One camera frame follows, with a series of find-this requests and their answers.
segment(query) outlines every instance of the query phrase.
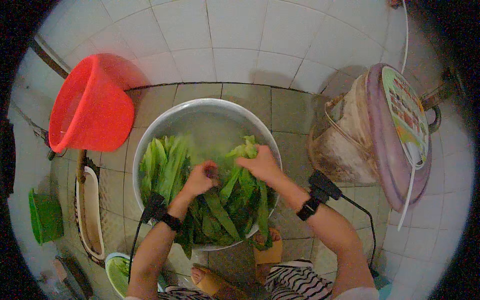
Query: hand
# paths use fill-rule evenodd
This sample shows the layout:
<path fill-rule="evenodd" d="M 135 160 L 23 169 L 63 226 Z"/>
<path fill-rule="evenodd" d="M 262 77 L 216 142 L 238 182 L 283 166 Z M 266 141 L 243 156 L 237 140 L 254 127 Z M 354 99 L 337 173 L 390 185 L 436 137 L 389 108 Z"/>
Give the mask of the hand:
<path fill-rule="evenodd" d="M 216 170 L 216 164 L 207 160 L 204 163 L 195 166 L 190 176 L 187 179 L 187 182 L 183 186 L 182 192 L 187 193 L 192 199 L 200 194 L 211 189 L 213 186 L 218 185 L 218 180 L 216 178 L 207 177 L 206 171 Z"/>
<path fill-rule="evenodd" d="M 277 166 L 275 158 L 268 146 L 255 145 L 257 147 L 257 157 L 248 159 L 239 157 L 235 161 L 237 165 L 247 168 L 256 178 L 265 181 L 267 184 L 278 176 L 283 175 Z"/>

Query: label on lid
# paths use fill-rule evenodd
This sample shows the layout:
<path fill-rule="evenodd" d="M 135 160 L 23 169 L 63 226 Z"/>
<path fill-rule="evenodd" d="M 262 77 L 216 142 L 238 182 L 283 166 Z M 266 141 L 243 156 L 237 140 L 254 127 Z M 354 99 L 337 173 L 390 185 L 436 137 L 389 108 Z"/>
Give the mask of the label on lid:
<path fill-rule="evenodd" d="M 382 68 L 382 81 L 390 113 L 411 165 L 421 168 L 428 154 L 428 123 L 417 93 L 391 67 Z"/>

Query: black wristband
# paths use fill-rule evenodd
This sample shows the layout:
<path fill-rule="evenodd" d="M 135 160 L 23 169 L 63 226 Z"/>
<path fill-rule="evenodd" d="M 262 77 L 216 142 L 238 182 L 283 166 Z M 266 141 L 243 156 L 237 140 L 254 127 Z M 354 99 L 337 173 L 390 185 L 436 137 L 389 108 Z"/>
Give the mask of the black wristband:
<path fill-rule="evenodd" d="M 313 216 L 320 206 L 320 203 L 325 204 L 328 201 L 328 196 L 322 191 L 315 189 L 310 192 L 310 199 L 308 199 L 302 206 L 301 210 L 297 212 L 297 216 L 302 221 L 306 221 L 309 217 Z"/>
<path fill-rule="evenodd" d="M 171 216 L 169 214 L 163 214 L 161 221 L 170 227 L 175 232 L 179 232 L 181 230 L 181 227 L 183 225 L 182 221 L 180 219 Z"/>

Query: sandal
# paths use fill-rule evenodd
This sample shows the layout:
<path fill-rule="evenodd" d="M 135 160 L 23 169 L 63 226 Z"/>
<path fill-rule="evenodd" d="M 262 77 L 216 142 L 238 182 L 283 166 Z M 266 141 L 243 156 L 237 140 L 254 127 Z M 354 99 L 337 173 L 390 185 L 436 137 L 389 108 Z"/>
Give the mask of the sandal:
<path fill-rule="evenodd" d="M 280 236 L 280 232 L 275 228 L 269 228 L 273 233 L 276 233 Z M 267 250 L 260 251 L 257 248 L 253 248 L 253 256 L 255 258 L 255 278 L 257 282 L 261 283 L 262 285 L 265 284 L 265 280 L 262 278 L 261 272 L 259 272 L 258 265 L 260 264 L 278 264 L 282 261 L 282 252 L 283 252 L 283 244 L 282 238 L 273 242 L 273 246 Z"/>
<path fill-rule="evenodd" d="M 219 290 L 221 290 L 225 286 L 230 285 L 223 278 L 213 273 L 212 270 L 210 269 L 207 269 L 205 267 L 200 267 L 200 266 L 195 266 L 195 268 L 198 268 L 205 272 L 205 276 L 202 278 L 202 280 L 200 280 L 200 282 L 198 282 L 195 285 L 199 289 L 201 289 L 202 292 L 210 296 L 215 295 Z"/>

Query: wall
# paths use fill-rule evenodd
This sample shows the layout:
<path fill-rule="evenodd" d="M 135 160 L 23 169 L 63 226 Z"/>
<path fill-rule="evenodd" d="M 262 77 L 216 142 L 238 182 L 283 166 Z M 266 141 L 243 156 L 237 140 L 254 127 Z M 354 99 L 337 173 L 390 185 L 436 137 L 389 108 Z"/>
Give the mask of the wall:
<path fill-rule="evenodd" d="M 35 124 L 48 130 L 50 112 L 62 83 L 63 79 L 29 49 L 18 70 L 10 101 Z M 32 188 L 37 193 L 50 192 L 48 148 L 12 107 L 8 118 L 13 124 L 16 146 L 14 192 L 8 199 L 13 232 L 32 274 L 39 276 L 48 270 L 53 274 L 50 263 L 57 249 L 53 242 L 38 245 L 32 232 L 28 202 Z"/>
<path fill-rule="evenodd" d="M 151 84 L 240 82 L 321 92 L 352 65 L 399 68 L 405 15 L 385 1 L 64 0 L 39 34 L 70 67 L 99 52 Z"/>
<path fill-rule="evenodd" d="M 438 84 L 449 49 L 415 10 L 409 11 L 410 37 L 405 76 L 424 92 Z M 432 134 L 432 170 L 426 193 L 409 209 L 400 232 L 400 214 L 392 212 L 377 263 L 393 280 L 394 299 L 427 299 L 458 245 L 470 206 L 473 179 L 472 136 L 463 104 L 456 98 L 440 104 L 442 123 Z"/>

